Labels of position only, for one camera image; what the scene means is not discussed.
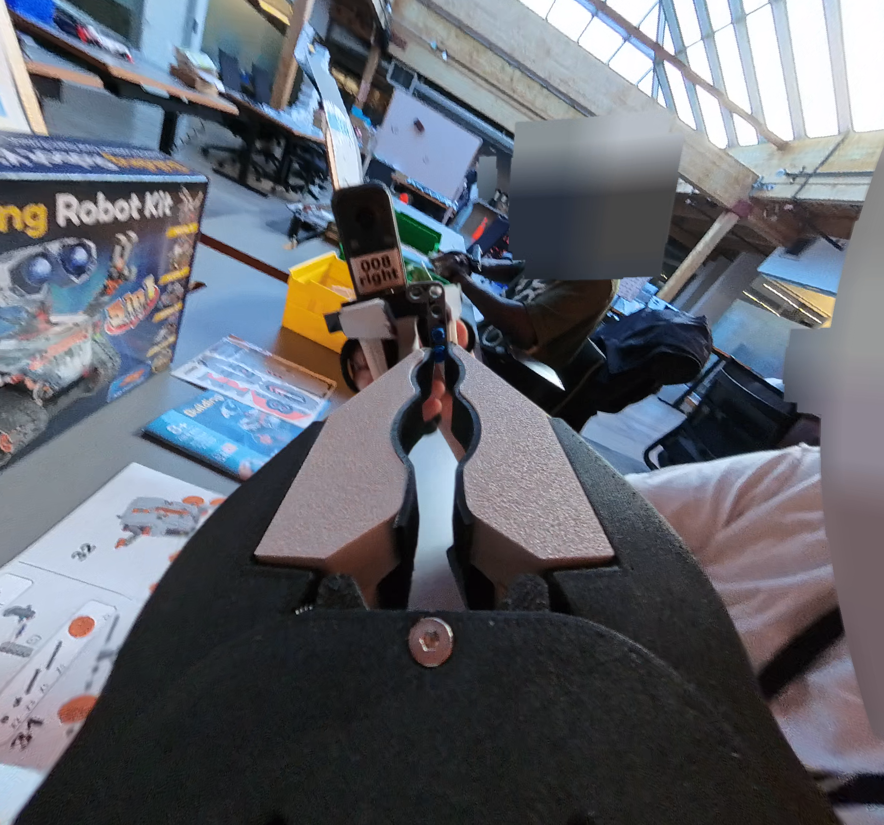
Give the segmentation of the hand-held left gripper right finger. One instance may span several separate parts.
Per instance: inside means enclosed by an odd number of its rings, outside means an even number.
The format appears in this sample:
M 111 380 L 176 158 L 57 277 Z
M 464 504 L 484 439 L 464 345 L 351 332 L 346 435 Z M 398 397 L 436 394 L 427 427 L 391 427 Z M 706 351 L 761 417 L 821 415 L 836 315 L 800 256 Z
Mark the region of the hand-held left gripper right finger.
M 457 459 L 448 559 L 470 610 L 523 575 L 615 565 L 613 545 L 551 418 L 465 349 L 448 349 Z

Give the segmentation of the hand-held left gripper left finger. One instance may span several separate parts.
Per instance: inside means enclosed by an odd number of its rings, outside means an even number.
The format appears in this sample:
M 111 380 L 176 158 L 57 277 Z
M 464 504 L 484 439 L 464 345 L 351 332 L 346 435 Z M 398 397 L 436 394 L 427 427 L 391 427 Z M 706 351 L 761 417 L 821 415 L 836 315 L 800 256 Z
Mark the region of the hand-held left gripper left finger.
M 422 399 L 418 349 L 333 411 L 307 454 L 255 557 L 261 564 L 351 576 L 370 607 L 404 559 L 395 522 L 409 461 L 394 422 Z

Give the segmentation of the toy beam assembly blue pins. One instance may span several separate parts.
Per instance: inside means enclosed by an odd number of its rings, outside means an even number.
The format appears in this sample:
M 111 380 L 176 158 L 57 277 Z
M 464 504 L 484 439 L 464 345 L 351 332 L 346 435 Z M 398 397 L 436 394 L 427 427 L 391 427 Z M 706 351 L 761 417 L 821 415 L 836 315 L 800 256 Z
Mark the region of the toy beam assembly blue pins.
M 448 305 L 443 286 L 434 280 L 411 283 L 406 289 L 406 318 L 414 321 L 418 346 L 428 349 L 436 365 L 448 356 Z

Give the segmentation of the wooden background desk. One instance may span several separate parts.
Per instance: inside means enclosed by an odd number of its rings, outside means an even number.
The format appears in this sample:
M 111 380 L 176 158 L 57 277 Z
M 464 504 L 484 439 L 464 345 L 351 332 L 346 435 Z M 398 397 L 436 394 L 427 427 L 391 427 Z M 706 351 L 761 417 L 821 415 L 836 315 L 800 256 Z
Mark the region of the wooden background desk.
M 158 147 L 166 155 L 173 152 L 181 116 L 219 124 L 226 118 L 238 116 L 238 109 L 232 103 L 192 90 L 158 68 L 124 60 L 17 13 L 12 15 L 12 24 L 44 51 L 88 71 L 115 97 L 159 107 L 163 111 L 163 123 Z

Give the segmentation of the person's right hand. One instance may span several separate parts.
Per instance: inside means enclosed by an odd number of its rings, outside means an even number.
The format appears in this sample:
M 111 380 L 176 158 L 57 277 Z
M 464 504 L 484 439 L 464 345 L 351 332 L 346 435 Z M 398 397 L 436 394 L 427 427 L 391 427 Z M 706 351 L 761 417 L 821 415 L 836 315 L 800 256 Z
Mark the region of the person's right hand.
M 469 342 L 471 328 L 465 322 L 458 319 L 455 323 L 456 340 L 460 347 L 466 348 Z M 350 373 L 357 392 L 367 389 L 374 380 L 368 361 L 362 347 L 356 344 L 355 351 L 349 360 L 348 372 Z M 423 406 L 423 418 L 427 424 L 438 425 L 441 421 L 449 422 L 452 415 L 452 395 L 448 391 L 445 367 L 437 364 L 430 393 Z

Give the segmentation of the yellow bin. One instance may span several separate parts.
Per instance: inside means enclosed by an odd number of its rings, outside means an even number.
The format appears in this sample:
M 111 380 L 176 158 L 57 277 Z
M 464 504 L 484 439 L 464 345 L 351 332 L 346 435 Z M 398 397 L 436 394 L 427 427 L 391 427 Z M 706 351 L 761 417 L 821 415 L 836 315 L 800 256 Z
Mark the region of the yellow bin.
M 325 315 L 354 299 L 348 265 L 326 252 L 289 269 L 282 326 L 339 354 L 346 337 L 329 332 Z

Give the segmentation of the green bin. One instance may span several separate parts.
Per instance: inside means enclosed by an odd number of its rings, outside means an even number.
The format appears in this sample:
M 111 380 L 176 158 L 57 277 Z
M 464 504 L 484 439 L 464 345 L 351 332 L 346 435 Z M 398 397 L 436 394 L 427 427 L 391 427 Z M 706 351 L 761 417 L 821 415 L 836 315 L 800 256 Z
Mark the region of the green bin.
M 441 227 L 431 226 L 401 210 L 395 210 L 394 216 L 403 245 L 426 256 L 438 252 L 443 236 Z

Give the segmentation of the standing sign board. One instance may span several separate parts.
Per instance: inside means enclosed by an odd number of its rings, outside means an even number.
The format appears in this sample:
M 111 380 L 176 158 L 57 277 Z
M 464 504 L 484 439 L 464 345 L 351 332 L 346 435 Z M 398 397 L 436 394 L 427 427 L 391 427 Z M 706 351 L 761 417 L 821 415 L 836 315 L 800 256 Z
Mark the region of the standing sign board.
M 333 191 L 363 183 L 361 150 L 340 95 L 337 81 L 329 70 L 329 54 L 324 46 L 311 46 L 306 63 L 319 96 L 322 130 Z

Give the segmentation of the printed leaflet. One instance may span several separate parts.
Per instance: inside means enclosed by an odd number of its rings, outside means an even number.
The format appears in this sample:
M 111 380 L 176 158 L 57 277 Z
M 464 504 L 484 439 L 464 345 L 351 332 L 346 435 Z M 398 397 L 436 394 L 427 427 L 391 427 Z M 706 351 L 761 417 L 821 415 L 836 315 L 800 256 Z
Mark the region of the printed leaflet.
M 301 428 L 321 417 L 336 389 L 333 380 L 232 335 L 172 375 Z

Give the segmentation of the dark jacket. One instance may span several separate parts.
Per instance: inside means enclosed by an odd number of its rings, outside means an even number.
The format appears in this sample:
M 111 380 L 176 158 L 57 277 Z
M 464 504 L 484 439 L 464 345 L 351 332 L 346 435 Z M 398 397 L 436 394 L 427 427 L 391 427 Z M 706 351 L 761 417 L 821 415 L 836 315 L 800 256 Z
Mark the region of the dark jacket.
M 705 316 L 645 308 L 603 323 L 591 341 L 605 366 L 591 380 L 594 413 L 614 414 L 670 385 L 697 377 L 713 350 Z

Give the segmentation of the person's white shirt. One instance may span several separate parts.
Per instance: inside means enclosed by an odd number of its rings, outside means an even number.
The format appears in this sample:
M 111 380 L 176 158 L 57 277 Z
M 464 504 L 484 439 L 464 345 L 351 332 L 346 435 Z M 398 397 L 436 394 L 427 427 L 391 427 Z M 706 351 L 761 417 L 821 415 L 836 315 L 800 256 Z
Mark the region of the person's white shirt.
M 834 609 L 818 447 L 799 444 L 628 480 L 704 568 L 756 675 Z

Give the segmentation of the black office chair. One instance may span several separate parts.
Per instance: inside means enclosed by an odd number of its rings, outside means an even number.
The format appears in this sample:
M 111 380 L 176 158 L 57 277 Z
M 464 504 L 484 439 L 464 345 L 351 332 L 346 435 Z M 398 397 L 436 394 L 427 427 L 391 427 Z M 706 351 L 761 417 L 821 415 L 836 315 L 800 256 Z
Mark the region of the black office chair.
M 647 446 L 650 470 L 774 448 L 798 420 L 797 407 L 765 378 L 726 361 L 684 421 Z

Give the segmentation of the open instruction manual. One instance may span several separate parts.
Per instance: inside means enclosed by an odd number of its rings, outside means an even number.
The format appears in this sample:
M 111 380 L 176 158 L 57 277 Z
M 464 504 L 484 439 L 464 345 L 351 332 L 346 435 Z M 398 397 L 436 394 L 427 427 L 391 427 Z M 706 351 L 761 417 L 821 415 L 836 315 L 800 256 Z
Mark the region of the open instruction manual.
M 54 766 L 163 574 L 225 499 L 130 464 L 2 567 L 3 767 Z

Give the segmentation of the robot kit box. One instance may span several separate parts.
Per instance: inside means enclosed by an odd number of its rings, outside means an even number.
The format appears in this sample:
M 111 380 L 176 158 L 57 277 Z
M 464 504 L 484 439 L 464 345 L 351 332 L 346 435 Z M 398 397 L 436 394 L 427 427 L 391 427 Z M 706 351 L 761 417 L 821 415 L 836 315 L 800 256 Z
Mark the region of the robot kit box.
M 2 469 L 170 367 L 208 187 L 159 151 L 2 134 Z

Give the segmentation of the instruction poster board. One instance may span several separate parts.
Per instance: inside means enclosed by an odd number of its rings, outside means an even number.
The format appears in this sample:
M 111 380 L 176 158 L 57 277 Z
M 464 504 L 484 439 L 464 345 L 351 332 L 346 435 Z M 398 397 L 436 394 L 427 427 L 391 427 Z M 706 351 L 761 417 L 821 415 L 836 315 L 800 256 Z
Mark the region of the instruction poster board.
M 48 134 L 5 0 L 1 0 L 1 131 Z

